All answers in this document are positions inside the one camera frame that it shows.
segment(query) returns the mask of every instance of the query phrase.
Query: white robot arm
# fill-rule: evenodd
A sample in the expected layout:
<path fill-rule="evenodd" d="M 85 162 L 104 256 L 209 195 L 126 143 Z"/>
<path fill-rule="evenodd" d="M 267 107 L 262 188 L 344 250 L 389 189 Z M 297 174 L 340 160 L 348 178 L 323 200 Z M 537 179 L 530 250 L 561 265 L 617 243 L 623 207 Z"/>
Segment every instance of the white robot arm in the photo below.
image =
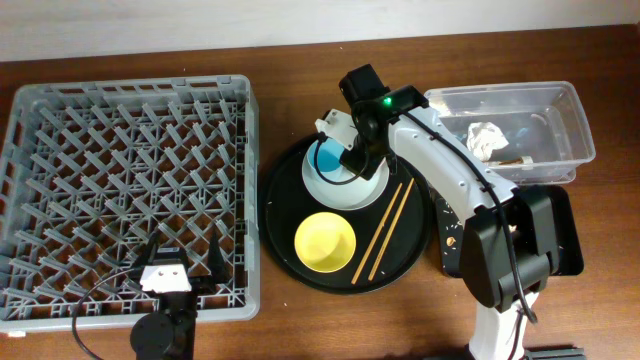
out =
<path fill-rule="evenodd" d="M 340 88 L 352 113 L 331 110 L 316 121 L 320 142 L 342 144 L 340 162 L 365 179 L 380 161 L 402 158 L 442 195 L 463 223 L 460 269 L 478 300 L 468 350 L 477 360 L 520 359 L 523 313 L 536 321 L 528 304 L 558 267 L 550 199 L 473 157 L 415 88 L 390 91 L 370 65 L 350 72 Z"/>

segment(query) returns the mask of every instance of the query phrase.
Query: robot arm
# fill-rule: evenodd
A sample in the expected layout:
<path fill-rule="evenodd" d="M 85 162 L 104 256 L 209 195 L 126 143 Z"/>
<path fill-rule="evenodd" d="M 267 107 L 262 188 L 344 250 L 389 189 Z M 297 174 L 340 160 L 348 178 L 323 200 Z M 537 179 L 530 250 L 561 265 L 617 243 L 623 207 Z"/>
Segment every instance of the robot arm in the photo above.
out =
<path fill-rule="evenodd" d="M 132 268 L 142 269 L 131 276 L 142 291 L 158 299 L 154 312 L 140 318 L 131 330 L 131 348 L 138 360 L 193 359 L 198 295 L 215 291 L 230 275 L 220 253 L 218 239 L 209 242 L 208 275 L 189 277 L 185 249 L 160 248 L 159 232 L 152 234 Z"/>
<path fill-rule="evenodd" d="M 476 359 L 520 358 L 526 322 L 517 320 L 559 263 L 551 200 L 538 188 L 519 189 L 473 157 L 414 87 L 390 91 L 366 65 L 350 72 L 340 88 L 351 116 L 332 110 L 316 122 L 318 131 L 344 146 L 340 162 L 353 173 L 368 179 L 381 161 L 399 157 L 447 200 L 464 226 L 460 270 L 478 300 L 469 350 Z M 517 229 L 509 239 L 507 225 Z M 514 248 L 508 249 L 511 240 Z M 525 299 L 518 296 L 525 291 Z"/>

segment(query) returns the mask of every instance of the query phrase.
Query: white bowl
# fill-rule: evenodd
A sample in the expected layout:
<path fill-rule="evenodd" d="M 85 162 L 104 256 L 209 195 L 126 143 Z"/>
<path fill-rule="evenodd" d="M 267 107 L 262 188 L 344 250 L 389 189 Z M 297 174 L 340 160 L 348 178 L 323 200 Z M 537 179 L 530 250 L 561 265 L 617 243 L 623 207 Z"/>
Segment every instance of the white bowl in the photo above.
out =
<path fill-rule="evenodd" d="M 302 162 L 302 180 L 305 187 L 319 203 L 336 210 L 357 210 L 374 202 L 387 187 L 389 182 L 389 166 L 383 161 L 371 180 L 358 178 L 346 185 L 332 185 L 322 180 L 311 166 L 313 153 L 311 152 L 315 141 L 305 155 Z M 353 173 L 342 167 L 340 175 L 332 181 L 345 181 L 354 176 Z"/>

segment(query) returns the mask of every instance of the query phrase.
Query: white wall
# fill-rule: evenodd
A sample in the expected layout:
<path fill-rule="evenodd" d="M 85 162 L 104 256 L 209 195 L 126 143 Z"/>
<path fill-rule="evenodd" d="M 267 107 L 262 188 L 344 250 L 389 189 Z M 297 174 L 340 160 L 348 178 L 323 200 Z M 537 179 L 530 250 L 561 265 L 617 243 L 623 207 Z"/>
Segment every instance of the white wall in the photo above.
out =
<path fill-rule="evenodd" d="M 640 0 L 0 0 L 0 61 L 639 20 Z"/>

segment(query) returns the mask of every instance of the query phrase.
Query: clear plastic container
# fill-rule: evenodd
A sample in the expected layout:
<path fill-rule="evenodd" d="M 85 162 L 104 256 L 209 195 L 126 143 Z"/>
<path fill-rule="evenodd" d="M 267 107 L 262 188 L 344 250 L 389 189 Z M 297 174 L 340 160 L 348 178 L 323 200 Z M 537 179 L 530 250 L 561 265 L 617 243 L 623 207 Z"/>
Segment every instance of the clear plastic container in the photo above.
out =
<path fill-rule="evenodd" d="M 491 162 L 531 157 L 529 164 L 491 165 L 517 184 L 561 184 L 596 150 L 587 117 L 568 82 L 537 82 L 434 89 L 425 93 L 442 123 L 463 144 L 469 125 L 492 122 L 509 141 Z"/>

